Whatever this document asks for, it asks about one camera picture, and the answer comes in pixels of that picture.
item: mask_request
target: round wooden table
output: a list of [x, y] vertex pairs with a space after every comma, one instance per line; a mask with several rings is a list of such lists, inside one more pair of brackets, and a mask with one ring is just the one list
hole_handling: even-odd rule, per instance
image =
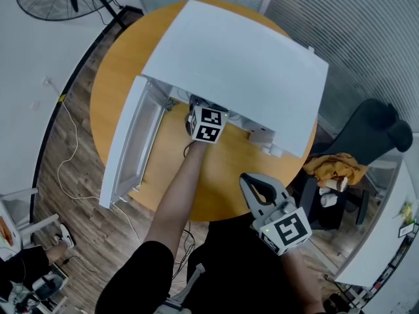
[[[230, 10], [287, 35], [274, 22], [243, 6], [224, 1], [205, 3]], [[96, 75], [90, 102], [92, 134], [99, 156], [107, 162], [120, 113], [135, 76], [141, 74], [159, 40], [186, 2], [158, 9], [132, 24], [112, 45]], [[185, 104], [164, 115], [159, 127], [139, 192], [130, 193], [142, 205], [156, 210], [183, 161], [183, 149], [190, 142], [185, 131]], [[316, 122], [303, 158], [284, 154], [281, 158], [263, 154], [248, 140], [248, 133], [227, 124], [219, 142], [210, 145], [200, 174], [191, 220], [214, 221], [249, 212], [239, 187], [243, 172], [277, 178], [287, 186], [301, 169], [316, 134]]]

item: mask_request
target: black sleeve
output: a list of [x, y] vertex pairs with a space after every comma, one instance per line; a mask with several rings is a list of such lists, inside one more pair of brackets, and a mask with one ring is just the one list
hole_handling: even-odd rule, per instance
[[102, 291], [95, 313], [154, 313], [169, 295], [173, 263], [167, 246], [145, 242]]

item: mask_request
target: black shirt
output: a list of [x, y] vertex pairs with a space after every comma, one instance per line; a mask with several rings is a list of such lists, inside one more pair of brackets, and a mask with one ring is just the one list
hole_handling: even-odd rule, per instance
[[[199, 263], [206, 270], [183, 302], [192, 314], [302, 313], [280, 258], [249, 228], [252, 220], [211, 222], [188, 261], [188, 280]], [[153, 313], [168, 297], [173, 263], [165, 245], [142, 244], [103, 290], [96, 314]]]

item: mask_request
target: office chair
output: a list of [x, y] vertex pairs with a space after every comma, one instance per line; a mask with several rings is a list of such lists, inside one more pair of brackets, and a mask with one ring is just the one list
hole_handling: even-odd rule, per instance
[[[413, 143], [413, 134], [407, 122], [400, 120], [392, 105], [385, 105], [375, 99], [364, 101], [353, 113], [339, 135], [331, 143], [318, 143], [312, 147], [310, 156], [351, 154], [359, 164], [369, 165], [383, 154], [397, 148], [407, 151]], [[369, 192], [364, 190], [361, 197], [351, 190], [334, 192], [338, 196], [336, 205], [323, 208], [317, 189], [317, 180], [301, 170], [291, 183], [295, 190], [295, 200], [302, 200], [302, 194], [308, 185], [308, 192], [316, 189], [311, 205], [307, 199], [301, 207], [306, 211], [312, 229], [338, 229], [347, 201], [358, 207], [356, 224], [362, 224], [367, 214]]]

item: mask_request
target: yellow cloth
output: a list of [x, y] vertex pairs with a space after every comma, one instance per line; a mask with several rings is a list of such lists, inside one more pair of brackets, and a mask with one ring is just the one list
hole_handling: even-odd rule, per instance
[[302, 167], [309, 175], [319, 181], [319, 186], [325, 186], [328, 179], [348, 178], [349, 185], [357, 184], [368, 171], [368, 166], [358, 164], [350, 154], [341, 152], [335, 155], [313, 157]]

